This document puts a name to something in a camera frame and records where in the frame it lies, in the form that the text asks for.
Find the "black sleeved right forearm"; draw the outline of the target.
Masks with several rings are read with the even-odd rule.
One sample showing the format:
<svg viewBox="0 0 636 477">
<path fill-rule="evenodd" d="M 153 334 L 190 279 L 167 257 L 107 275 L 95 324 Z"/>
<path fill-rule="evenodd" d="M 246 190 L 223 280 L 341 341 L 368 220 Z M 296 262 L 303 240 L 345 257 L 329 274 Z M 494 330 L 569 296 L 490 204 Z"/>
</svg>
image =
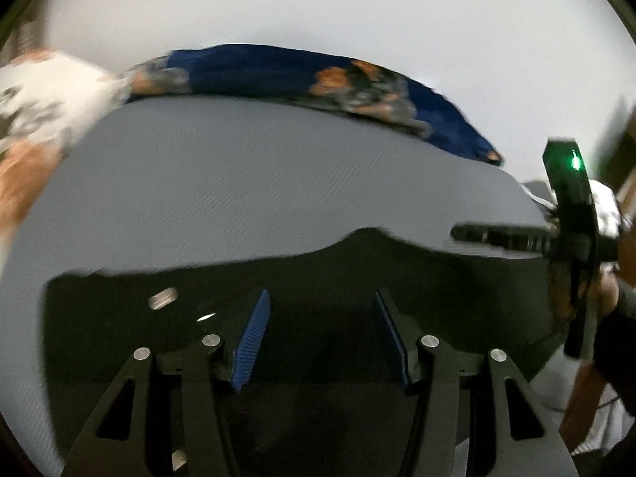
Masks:
<svg viewBox="0 0 636 477">
<path fill-rule="evenodd" d="M 618 302 L 598 320 L 594 365 L 612 385 L 627 412 L 635 416 L 635 291 L 618 280 Z"/>
</svg>

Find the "person's right hand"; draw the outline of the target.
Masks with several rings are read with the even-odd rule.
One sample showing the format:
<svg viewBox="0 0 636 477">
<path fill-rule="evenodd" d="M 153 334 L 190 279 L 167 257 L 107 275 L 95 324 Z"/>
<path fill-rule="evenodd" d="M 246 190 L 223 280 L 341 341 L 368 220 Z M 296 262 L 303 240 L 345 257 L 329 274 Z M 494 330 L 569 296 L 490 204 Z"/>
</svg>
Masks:
<svg viewBox="0 0 636 477">
<path fill-rule="evenodd" d="M 601 316 L 612 313 L 616 309 L 620 297 L 620 286 L 616 272 L 609 267 L 601 266 L 592 289 L 593 302 L 598 308 L 598 313 Z"/>
</svg>

